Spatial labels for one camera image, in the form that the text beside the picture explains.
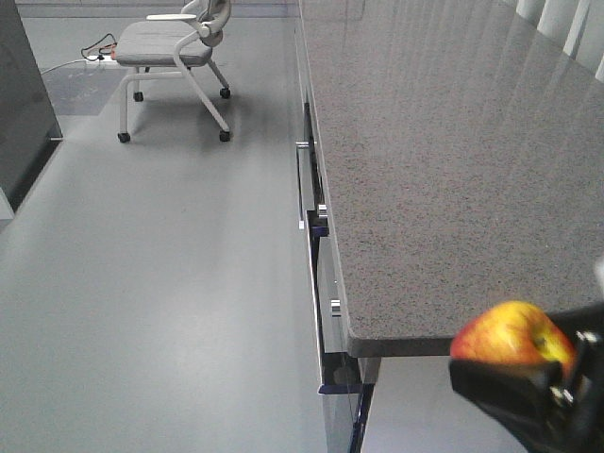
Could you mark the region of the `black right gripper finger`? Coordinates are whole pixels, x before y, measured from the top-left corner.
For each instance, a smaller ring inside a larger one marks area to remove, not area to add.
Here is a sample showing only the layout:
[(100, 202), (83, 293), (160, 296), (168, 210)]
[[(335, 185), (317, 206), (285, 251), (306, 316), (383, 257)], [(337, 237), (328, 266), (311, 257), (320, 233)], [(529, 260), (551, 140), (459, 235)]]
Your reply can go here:
[(574, 346), (574, 355), (563, 366), (562, 388), (581, 392), (603, 379), (603, 303), (554, 313), (552, 320)]
[(579, 361), (577, 385), (556, 362), (494, 365), (453, 360), (454, 392), (495, 419), (528, 452), (603, 450), (603, 360)]

